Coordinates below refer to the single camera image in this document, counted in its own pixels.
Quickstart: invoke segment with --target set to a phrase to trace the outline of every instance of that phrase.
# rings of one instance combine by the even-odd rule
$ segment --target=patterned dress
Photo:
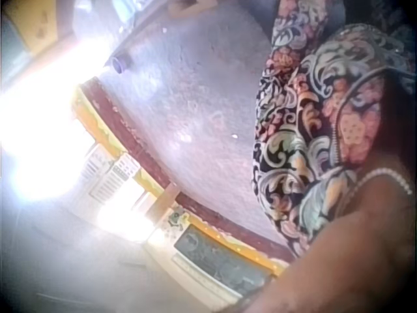
[[[414,94],[403,41],[356,24],[324,40],[329,2],[281,0],[257,95],[253,189],[302,255],[338,215],[381,123],[387,73]]]

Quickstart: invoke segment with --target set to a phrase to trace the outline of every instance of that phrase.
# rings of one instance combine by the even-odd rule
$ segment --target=gray floor
[[[250,185],[255,96],[269,39],[239,1],[183,20],[164,14],[100,75],[183,191],[249,230],[280,241]]]

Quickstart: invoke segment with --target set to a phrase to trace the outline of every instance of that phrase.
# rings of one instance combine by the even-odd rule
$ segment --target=skin
[[[378,167],[410,179],[396,156],[373,153],[363,172]],[[375,178],[246,310],[231,307],[223,313],[376,311],[413,270],[415,207],[415,195],[407,196],[389,177]]]

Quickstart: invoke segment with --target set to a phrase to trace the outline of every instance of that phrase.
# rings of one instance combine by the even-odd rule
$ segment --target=pearl necklace
[[[376,176],[382,176],[387,175],[390,176],[394,181],[396,181],[402,189],[405,191],[405,193],[408,196],[412,195],[412,190],[410,185],[407,183],[407,180],[398,172],[391,170],[390,168],[377,168],[376,170],[370,171],[368,174],[366,174],[359,182],[358,184],[353,188],[353,190],[349,193],[349,195],[346,197],[343,205],[341,206],[341,210],[339,210],[340,213],[342,213],[346,206],[350,204],[353,197],[356,196],[358,191],[364,186],[368,181],[370,181],[372,178],[375,178]]]

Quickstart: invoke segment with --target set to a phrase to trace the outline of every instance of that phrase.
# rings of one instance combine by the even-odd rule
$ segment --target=wooden post
[[[165,212],[174,204],[180,191],[181,190],[177,185],[170,183],[146,212],[145,217],[156,224],[163,217]]]
[[[187,18],[217,4],[217,0],[176,0],[169,4],[168,11],[173,18]]]

